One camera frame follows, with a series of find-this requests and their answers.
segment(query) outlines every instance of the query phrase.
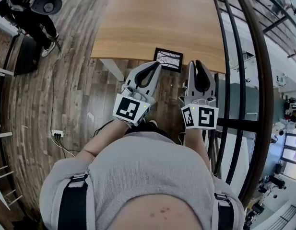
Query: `black railing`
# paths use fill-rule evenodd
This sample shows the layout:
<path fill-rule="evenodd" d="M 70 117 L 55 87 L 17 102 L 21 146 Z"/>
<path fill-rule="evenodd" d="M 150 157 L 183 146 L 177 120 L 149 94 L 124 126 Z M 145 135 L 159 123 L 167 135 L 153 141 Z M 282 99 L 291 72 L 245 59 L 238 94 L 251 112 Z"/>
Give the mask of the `black railing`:
<path fill-rule="evenodd" d="M 238 35 L 237 26 L 234 17 L 236 17 L 232 11 L 228 0 L 222 0 L 225 3 L 226 12 L 229 15 L 230 22 L 233 28 L 234 39 L 237 49 L 238 65 L 239 65 L 239 78 L 240 78 L 240 105 L 239 105 L 239 117 L 237 120 L 229 119 L 230 113 L 230 66 L 228 47 L 225 35 L 224 24 L 217 0 L 214 0 L 217 14 L 219 17 L 220 28 L 223 36 L 224 51 L 225 51 L 225 64 L 226 64 L 226 75 L 225 75 L 225 113 L 223 118 L 219 118 L 217 125 L 222 126 L 221 142 L 219 152 L 216 158 L 216 166 L 214 174 L 219 175 L 220 166 L 225 150 L 225 142 L 228 133 L 228 128 L 234 128 L 237 130 L 237 139 L 234 147 L 233 158 L 231 161 L 229 173 L 226 179 L 228 184 L 231 183 L 237 160 L 240 152 L 241 141 L 243 137 L 243 131 L 256 132 L 256 140 L 253 149 L 252 159 L 249 165 L 249 170 L 245 178 L 243 187 L 239 194 L 243 206 L 246 208 L 251 197 L 256 190 L 258 181 L 260 179 L 263 167 L 265 165 L 270 135 L 272 132 L 272 116 L 273 116 L 273 85 L 272 85 L 272 71 L 268 55 L 267 46 L 265 43 L 264 34 L 256 16 L 255 10 L 252 7 L 249 0 L 237 0 L 240 5 L 240 11 L 244 14 L 244 21 L 247 22 L 249 31 L 251 34 L 253 47 L 255 51 L 255 57 L 257 60 L 258 77 L 259 77 L 259 113 L 257 121 L 245 120 L 245 109 L 246 109 L 246 86 L 245 86 L 245 69 L 244 60 L 242 55 L 242 46 Z M 209 144 L 213 144 L 214 141 L 210 136 Z"/>
<path fill-rule="evenodd" d="M 291 28 L 285 23 L 290 22 L 292 26 L 296 29 L 296 22 L 293 20 L 293 18 L 287 13 L 287 11 L 276 1 L 276 0 L 268 0 L 270 1 L 274 6 L 276 6 L 280 12 L 283 14 L 283 16 L 280 18 L 277 14 L 275 14 L 274 11 L 272 11 L 266 4 L 261 2 L 260 0 L 254 0 L 257 3 L 259 3 L 270 15 L 273 16 L 273 18 L 269 18 L 266 16 L 263 12 L 261 12 L 256 7 L 253 7 L 254 11 L 259 15 L 262 16 L 267 22 L 270 24 L 266 24 L 266 22 L 261 21 L 259 19 L 259 23 L 263 27 L 263 33 L 271 33 L 266 34 L 270 39 L 272 39 L 276 44 L 278 44 L 285 52 L 288 53 L 288 58 L 296 56 L 296 33 L 293 33 Z M 229 3 L 230 7 L 243 12 L 242 9 L 232 3 Z M 242 18 L 238 14 L 234 14 L 234 16 L 244 22 L 246 20 Z"/>

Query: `power strip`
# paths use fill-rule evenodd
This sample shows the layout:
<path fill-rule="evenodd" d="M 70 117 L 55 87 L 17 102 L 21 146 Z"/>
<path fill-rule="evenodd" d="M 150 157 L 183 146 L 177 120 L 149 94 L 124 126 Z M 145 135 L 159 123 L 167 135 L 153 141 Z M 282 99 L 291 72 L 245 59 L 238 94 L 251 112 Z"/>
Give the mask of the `power strip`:
<path fill-rule="evenodd" d="M 55 134 L 57 135 L 60 135 L 60 137 L 63 137 L 65 132 L 63 130 L 56 130 L 56 129 L 53 129 L 52 130 L 52 136 L 55 136 Z"/>

